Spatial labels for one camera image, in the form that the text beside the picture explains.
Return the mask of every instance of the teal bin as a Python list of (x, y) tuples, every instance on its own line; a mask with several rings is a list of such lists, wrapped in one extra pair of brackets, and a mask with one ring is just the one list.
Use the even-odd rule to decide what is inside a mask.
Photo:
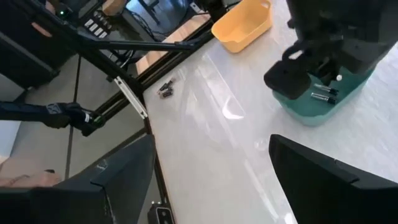
[(329, 86), (339, 91), (336, 96), (337, 104), (335, 105), (311, 97), (311, 93), (333, 96), (326, 91), (315, 88), (313, 86), (315, 83), (322, 84), (322, 82), (312, 75), (310, 75), (312, 81), (311, 87), (296, 100), (290, 100), (275, 91), (272, 94), (294, 119), (306, 126), (318, 126), (327, 121), (336, 111), (357, 95), (372, 72), (373, 70), (370, 70), (364, 75), (355, 75), (347, 69), (342, 68), (340, 74), (343, 76), (343, 79), (339, 82), (332, 81)]

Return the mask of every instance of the gray floor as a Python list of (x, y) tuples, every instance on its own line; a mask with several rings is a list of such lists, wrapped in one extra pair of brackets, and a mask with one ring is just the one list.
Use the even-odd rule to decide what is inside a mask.
[[(54, 102), (73, 101), (78, 57), (72, 57), (61, 69), (60, 75), (48, 85), (31, 90), (26, 103), (46, 105)], [(94, 110), (118, 91), (114, 83), (105, 79), (105, 74), (86, 60), (82, 60), (77, 102), (82, 107)], [(89, 137), (74, 130), (70, 176), (73, 176), (103, 154), (116, 147), (144, 123), (132, 106), (128, 106), (109, 120), (104, 127)], [(42, 123), (23, 122), (8, 159), (0, 170), (0, 177), (15, 177), (33, 174), (45, 169), (54, 169), (63, 178), (67, 160), (69, 128), (52, 129)], [(159, 201), (159, 191), (154, 178), (148, 189), (145, 206), (139, 223), (147, 223), (146, 212), (151, 201)]]

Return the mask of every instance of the yellow basket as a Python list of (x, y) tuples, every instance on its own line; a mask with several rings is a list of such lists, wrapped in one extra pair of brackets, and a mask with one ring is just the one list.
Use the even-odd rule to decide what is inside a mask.
[(271, 26), (270, 1), (242, 0), (213, 25), (211, 32), (225, 48), (237, 53)]

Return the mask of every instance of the wooden board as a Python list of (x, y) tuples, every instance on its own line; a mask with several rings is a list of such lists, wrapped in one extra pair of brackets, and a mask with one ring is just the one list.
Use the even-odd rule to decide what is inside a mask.
[[(197, 30), (209, 19), (210, 19), (209, 15), (193, 16), (190, 20), (184, 23), (184, 25), (179, 27), (176, 31), (170, 34), (165, 40), (163, 40), (163, 42), (174, 43), (176, 41), (183, 41), (185, 38), (187, 38), (190, 34), (192, 34), (195, 30)], [(167, 52), (155, 52), (155, 51), (148, 52), (148, 54), (143, 56), (136, 63), (138, 75), (140, 75), (143, 71), (149, 68), (153, 63), (155, 63), (166, 53)]]

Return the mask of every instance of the glossy white tabletop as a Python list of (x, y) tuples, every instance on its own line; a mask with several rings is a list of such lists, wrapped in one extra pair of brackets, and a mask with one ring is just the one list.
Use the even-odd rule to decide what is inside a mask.
[[(358, 96), (325, 124), (306, 127), (263, 81), (296, 39), (285, 0), (272, 10), (273, 28), (242, 52), (213, 39), (144, 93), (179, 224), (295, 223), (268, 153), (274, 133), (398, 182), (397, 46)], [(172, 77), (174, 95), (161, 100), (156, 92)]]

